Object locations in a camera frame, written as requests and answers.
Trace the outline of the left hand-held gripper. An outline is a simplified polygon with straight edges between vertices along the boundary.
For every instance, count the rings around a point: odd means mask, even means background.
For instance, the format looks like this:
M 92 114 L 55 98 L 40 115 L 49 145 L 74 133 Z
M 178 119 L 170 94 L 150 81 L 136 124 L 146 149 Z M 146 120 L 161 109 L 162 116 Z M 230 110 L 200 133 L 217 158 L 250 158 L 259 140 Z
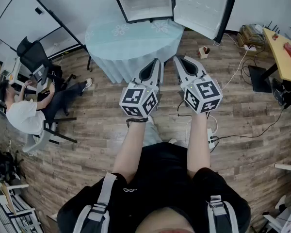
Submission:
M 158 58 L 153 59 L 123 89 L 119 105 L 126 115 L 147 118 L 157 109 L 162 68 L 161 61 Z

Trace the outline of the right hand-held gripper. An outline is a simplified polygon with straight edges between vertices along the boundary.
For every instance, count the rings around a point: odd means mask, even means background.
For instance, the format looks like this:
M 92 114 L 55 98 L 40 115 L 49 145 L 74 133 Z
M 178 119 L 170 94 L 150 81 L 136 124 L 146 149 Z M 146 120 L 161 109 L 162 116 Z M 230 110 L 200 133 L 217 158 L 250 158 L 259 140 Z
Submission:
M 207 74 L 203 65 L 189 56 L 173 57 L 184 101 L 196 114 L 210 112 L 218 107 L 223 94 L 218 82 Z

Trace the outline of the mini fridge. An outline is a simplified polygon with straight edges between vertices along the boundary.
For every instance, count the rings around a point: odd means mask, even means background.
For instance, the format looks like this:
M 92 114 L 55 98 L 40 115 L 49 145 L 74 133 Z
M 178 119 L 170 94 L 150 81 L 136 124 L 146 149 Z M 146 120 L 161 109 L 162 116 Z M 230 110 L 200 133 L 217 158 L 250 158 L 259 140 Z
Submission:
M 171 19 L 220 43 L 235 0 L 116 0 L 127 23 Z

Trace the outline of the person's right forearm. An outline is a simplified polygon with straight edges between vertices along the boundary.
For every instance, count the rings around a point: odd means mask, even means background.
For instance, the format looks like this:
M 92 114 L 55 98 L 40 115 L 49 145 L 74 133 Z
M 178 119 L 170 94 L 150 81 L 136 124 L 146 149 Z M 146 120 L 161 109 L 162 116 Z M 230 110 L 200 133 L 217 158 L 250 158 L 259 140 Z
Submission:
M 187 148 L 187 171 L 193 178 L 202 168 L 210 168 L 210 149 L 208 144 L 207 116 L 205 113 L 193 114 L 189 144 Z

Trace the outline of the person's left forearm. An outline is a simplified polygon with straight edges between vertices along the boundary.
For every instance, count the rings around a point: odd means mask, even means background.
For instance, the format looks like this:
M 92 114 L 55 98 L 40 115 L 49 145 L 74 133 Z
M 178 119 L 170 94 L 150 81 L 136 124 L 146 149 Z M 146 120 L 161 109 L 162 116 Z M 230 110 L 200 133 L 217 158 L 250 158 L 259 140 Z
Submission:
M 127 183 L 135 176 L 145 135 L 146 122 L 131 122 L 113 166 L 113 173 L 121 174 Z

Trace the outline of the small red and white box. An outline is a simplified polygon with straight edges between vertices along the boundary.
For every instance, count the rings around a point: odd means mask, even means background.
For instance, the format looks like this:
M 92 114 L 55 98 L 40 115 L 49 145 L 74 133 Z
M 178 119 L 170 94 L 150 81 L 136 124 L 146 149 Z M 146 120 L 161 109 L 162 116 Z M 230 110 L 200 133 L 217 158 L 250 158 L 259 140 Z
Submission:
M 198 56 L 200 59 L 206 59 L 210 52 L 210 48 L 203 46 L 198 49 Z

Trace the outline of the light blue floral tablecloth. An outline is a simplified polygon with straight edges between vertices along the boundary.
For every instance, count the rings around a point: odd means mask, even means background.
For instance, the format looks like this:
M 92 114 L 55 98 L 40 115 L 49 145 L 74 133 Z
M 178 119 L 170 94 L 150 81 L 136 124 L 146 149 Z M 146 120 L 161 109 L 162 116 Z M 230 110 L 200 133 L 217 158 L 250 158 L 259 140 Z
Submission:
M 91 23 L 85 45 L 94 62 L 112 83 L 129 82 L 135 71 L 153 59 L 167 62 L 177 50 L 184 26 L 171 19 L 127 24 L 115 21 Z

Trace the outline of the black wristband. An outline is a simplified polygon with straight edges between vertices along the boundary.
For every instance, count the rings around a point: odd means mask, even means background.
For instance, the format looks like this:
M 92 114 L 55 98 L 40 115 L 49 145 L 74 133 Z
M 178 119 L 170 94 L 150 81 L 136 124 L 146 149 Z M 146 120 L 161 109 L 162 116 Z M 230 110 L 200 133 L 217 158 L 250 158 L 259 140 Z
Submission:
M 126 120 L 127 127 L 130 127 L 131 123 L 147 123 L 148 118 L 128 118 Z

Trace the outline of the person's gray trouser leg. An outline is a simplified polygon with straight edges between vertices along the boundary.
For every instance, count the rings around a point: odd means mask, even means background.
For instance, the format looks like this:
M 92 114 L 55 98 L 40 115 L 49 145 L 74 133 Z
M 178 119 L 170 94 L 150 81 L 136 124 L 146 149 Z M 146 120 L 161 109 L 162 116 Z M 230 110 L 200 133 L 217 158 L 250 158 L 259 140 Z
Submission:
M 145 124 L 145 134 L 143 147 L 151 146 L 163 142 L 159 136 L 157 127 L 150 121 Z

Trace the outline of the stack of cardboard boxes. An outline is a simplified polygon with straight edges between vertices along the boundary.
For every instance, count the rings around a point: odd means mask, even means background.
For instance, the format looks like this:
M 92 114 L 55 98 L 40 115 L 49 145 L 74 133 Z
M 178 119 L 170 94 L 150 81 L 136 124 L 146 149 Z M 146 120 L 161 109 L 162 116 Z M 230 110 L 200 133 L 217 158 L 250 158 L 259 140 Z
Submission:
M 254 56 L 265 50 L 265 41 L 264 37 L 256 32 L 255 28 L 251 25 L 242 25 L 239 33 L 236 36 L 237 43 L 239 47 L 244 50 L 244 45 L 254 45 L 257 49 L 256 52 L 248 51 L 248 55 Z

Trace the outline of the black floor plate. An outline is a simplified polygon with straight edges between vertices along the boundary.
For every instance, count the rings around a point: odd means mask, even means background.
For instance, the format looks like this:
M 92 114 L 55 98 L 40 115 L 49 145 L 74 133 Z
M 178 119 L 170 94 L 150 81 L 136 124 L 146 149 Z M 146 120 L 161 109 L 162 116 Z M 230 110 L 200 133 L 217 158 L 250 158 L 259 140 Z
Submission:
M 272 93 L 269 78 L 264 78 L 266 69 L 256 66 L 248 66 L 248 69 L 253 91 L 261 93 Z

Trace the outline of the black router with antennas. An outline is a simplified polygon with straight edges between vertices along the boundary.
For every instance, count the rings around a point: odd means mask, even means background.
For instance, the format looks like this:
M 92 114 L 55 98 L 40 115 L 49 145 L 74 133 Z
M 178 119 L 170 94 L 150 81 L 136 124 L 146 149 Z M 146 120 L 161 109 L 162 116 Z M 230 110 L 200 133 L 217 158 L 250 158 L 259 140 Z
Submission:
M 275 33 L 280 33 L 280 27 L 279 24 L 273 23 L 273 21 L 271 20 L 270 23 L 266 23 L 264 28 L 271 30 Z

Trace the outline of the yellow wooden desk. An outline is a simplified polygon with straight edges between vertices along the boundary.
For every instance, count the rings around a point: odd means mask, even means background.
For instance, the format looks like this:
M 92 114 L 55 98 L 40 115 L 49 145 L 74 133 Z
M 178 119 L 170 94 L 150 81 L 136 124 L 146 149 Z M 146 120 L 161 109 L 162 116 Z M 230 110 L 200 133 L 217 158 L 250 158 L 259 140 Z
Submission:
M 280 34 L 278 35 L 278 38 L 276 40 L 273 40 L 273 35 L 275 34 L 275 32 L 266 28 L 263 28 L 263 33 L 274 56 L 275 63 L 277 65 L 277 69 L 279 71 L 281 79 L 291 82 L 291 57 L 284 49 L 284 44 L 291 44 L 291 40 L 285 38 Z

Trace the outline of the person's black shirt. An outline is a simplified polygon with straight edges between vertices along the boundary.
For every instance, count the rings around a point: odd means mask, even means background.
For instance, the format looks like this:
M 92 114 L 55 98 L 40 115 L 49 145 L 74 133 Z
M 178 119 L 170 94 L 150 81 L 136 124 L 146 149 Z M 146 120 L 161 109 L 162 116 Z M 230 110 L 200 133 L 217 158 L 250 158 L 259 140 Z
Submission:
M 184 216 L 195 233 L 209 233 L 207 205 L 221 196 L 233 207 L 240 233 L 248 229 L 251 212 L 224 178 L 209 168 L 192 177 L 187 173 L 187 149 L 161 142 L 142 149 L 138 170 L 131 182 L 121 174 L 113 184 L 108 211 L 108 233 L 135 233 L 150 213 L 171 208 Z

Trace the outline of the black office chair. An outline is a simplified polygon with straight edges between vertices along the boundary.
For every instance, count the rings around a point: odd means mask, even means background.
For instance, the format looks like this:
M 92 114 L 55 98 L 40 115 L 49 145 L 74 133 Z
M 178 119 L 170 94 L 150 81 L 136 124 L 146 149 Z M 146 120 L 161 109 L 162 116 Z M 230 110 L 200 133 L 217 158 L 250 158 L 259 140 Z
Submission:
M 36 81 L 41 85 L 51 79 L 58 82 L 60 90 L 66 89 L 71 79 L 76 79 L 76 75 L 70 74 L 67 80 L 62 78 L 63 72 L 61 66 L 54 64 L 46 55 L 40 41 L 30 42 L 26 37 L 22 39 L 17 47 L 16 53 L 20 62 L 34 76 Z

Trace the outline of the gray chair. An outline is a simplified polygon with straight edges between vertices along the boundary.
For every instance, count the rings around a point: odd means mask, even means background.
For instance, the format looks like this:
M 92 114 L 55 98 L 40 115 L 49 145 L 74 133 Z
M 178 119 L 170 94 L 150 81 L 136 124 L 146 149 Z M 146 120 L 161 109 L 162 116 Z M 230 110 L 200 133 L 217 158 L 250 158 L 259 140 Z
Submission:
M 65 139 L 67 141 L 73 142 L 73 143 L 77 143 L 77 140 L 67 137 L 55 131 L 56 125 L 59 122 L 74 121 L 74 120 L 77 120 L 77 118 L 69 117 L 69 118 L 58 118 L 58 119 L 53 119 L 53 120 L 44 120 L 43 130 L 42 130 L 41 135 L 38 135 L 39 139 L 37 140 L 37 142 L 34 139 L 34 135 L 27 134 L 26 144 L 24 145 L 22 149 L 23 152 L 28 153 L 35 150 L 42 150 L 48 142 L 52 142 L 58 145 L 59 144 L 58 141 L 54 141 L 51 139 L 52 135 Z

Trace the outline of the white desk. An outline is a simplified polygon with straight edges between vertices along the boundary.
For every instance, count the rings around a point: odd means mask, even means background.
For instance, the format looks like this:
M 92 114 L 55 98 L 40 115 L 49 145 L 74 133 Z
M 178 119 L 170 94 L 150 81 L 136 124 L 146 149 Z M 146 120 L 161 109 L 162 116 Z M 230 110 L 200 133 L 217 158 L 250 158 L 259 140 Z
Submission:
M 20 62 L 18 58 L 7 58 L 0 69 L 0 75 L 3 79 L 8 80 L 10 85 L 22 86 L 26 81 L 31 80 L 32 84 L 27 86 L 29 90 L 36 92 L 36 84 L 33 75 Z

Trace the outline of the black framed whiteboard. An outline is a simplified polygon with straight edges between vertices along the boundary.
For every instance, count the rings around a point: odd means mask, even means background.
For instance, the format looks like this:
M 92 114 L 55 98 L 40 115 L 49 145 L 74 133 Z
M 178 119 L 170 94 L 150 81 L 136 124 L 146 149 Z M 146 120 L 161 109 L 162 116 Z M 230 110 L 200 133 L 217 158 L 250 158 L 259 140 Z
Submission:
M 39 7 L 44 13 L 39 15 L 35 11 L 36 7 Z M 0 15 L 0 41 L 12 51 L 16 51 L 26 36 L 31 42 L 40 41 L 46 50 L 47 41 L 51 41 L 50 37 L 57 30 L 64 30 L 68 33 L 72 38 L 72 43 L 62 47 L 58 43 L 48 54 L 49 58 L 75 48 L 86 49 L 86 46 L 40 0 L 9 0 Z

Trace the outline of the pile of black equipment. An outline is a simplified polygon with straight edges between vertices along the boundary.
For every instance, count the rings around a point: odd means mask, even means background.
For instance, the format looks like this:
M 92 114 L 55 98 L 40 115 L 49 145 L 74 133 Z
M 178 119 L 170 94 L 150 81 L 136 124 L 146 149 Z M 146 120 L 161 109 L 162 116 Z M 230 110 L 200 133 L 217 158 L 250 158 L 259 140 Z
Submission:
M 0 151 L 0 182 L 6 181 L 10 182 L 15 179 L 19 179 L 23 176 L 26 178 L 25 174 L 22 173 L 20 168 L 20 163 L 24 159 L 17 159 L 18 151 L 15 152 L 13 157 L 10 152 L 1 152 Z

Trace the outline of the white frame furniture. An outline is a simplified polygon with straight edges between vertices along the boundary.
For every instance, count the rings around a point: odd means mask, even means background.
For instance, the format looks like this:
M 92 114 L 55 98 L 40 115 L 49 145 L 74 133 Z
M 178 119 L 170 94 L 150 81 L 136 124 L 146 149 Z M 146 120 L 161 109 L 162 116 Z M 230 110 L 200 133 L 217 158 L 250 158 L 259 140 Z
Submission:
M 277 217 L 264 216 L 267 219 L 266 233 L 291 233 L 291 206 Z

